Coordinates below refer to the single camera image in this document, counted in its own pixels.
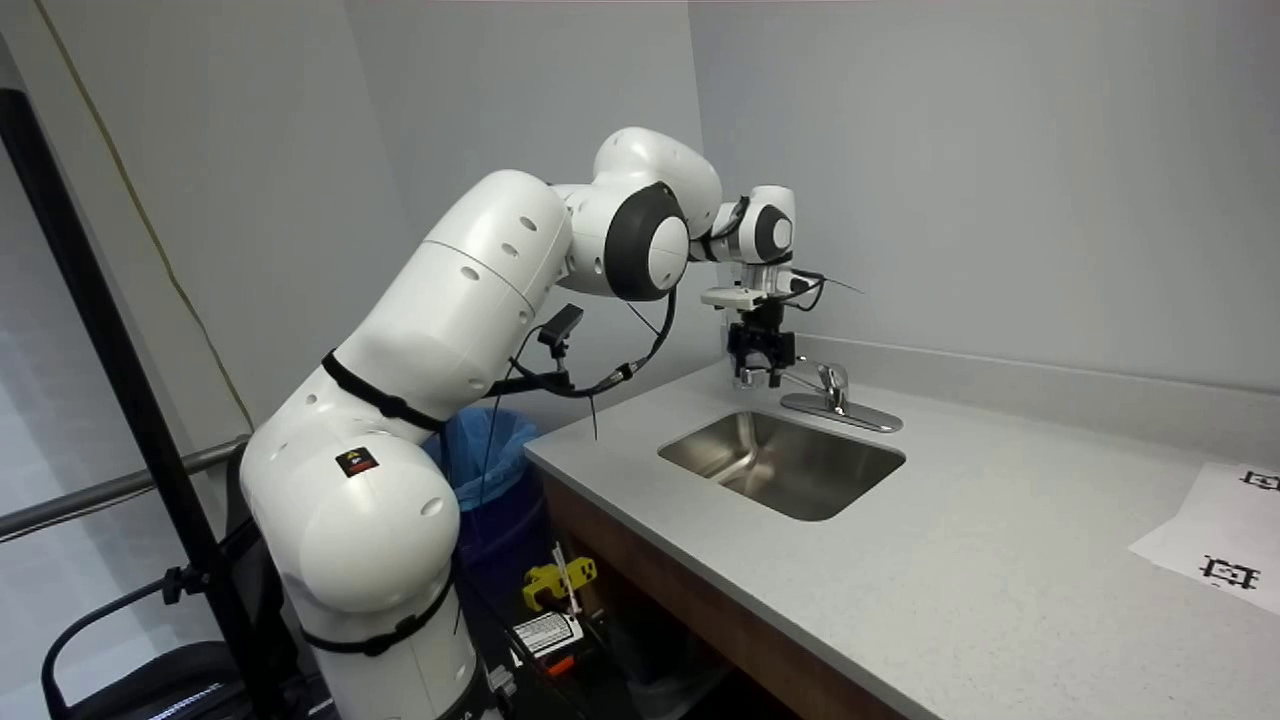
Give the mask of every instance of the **countertop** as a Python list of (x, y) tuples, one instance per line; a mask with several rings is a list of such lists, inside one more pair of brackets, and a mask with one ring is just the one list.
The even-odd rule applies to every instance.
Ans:
[[(669, 546), (903, 717), (1280, 717), (1280, 617), (1153, 569), (1205, 449), (861, 385), (894, 435), (778, 407), (730, 362), (530, 442), (533, 463)], [(834, 520), (703, 482), (656, 449), (760, 407), (910, 455)]]

